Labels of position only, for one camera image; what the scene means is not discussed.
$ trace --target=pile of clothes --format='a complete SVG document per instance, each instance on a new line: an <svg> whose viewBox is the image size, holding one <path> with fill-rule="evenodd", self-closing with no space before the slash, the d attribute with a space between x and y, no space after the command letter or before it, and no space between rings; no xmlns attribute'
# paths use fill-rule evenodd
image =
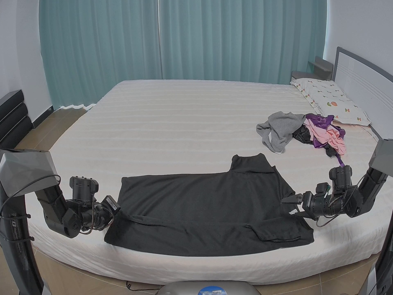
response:
<svg viewBox="0 0 393 295"><path fill-rule="evenodd" d="M329 157L336 156L341 166L344 163L341 155L346 153L344 143L345 130L332 125L333 115L323 117L315 114L285 114L275 112L268 117L268 121L257 125L257 132L267 147L281 154L288 142L294 137L305 144L312 144L315 148L324 148Z"/></svg>

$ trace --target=white bed sheet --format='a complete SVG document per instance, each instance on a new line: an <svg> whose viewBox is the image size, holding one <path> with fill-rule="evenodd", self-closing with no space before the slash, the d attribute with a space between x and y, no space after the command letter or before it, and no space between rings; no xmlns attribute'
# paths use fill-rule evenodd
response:
<svg viewBox="0 0 393 295"><path fill-rule="evenodd" d="M283 154L261 142L256 124L276 111L308 113L312 107L293 86L228 81L124 81L68 129L51 149L62 190L71 198L72 175L99 182L97 199L115 199L121 177L214 173L229 170L234 154L264 153L297 192L315 191L338 165L324 150L292 140ZM376 141L361 126L346 130L354 183L366 172ZM281 283L353 263L381 250L393 206L389 178L374 208L357 218L338 217L314 228L315 242L259 254L180 257L143 253L104 242L105 231L68 239L47 228L34 194L26 197L34 244L49 256L93 273L136 282L244 280Z"/></svg>

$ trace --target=gray garment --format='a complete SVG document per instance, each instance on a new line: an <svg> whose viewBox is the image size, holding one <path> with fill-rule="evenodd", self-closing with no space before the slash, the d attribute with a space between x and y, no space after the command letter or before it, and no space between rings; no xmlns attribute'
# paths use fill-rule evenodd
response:
<svg viewBox="0 0 393 295"><path fill-rule="evenodd" d="M305 119L306 115L303 114L278 111L271 114L265 123L258 124L257 132L271 151L280 154L292 139L292 133L302 126Z"/></svg>

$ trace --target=baseboard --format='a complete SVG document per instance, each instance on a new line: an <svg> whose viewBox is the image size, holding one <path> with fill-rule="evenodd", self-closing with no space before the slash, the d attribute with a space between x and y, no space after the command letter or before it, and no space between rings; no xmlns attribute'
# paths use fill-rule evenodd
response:
<svg viewBox="0 0 393 295"><path fill-rule="evenodd" d="M33 121L33 128L37 128L49 115L53 113L53 106L44 111L36 120Z"/></svg>

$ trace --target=patterned pillow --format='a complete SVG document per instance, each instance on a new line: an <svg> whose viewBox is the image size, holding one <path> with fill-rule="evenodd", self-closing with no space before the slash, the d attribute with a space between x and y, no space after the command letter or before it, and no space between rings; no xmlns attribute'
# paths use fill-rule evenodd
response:
<svg viewBox="0 0 393 295"><path fill-rule="evenodd" d="M364 111L348 99L333 81L316 79L297 79L292 85L304 95L314 110L323 117L334 115L334 120L342 124L369 125Z"/></svg>

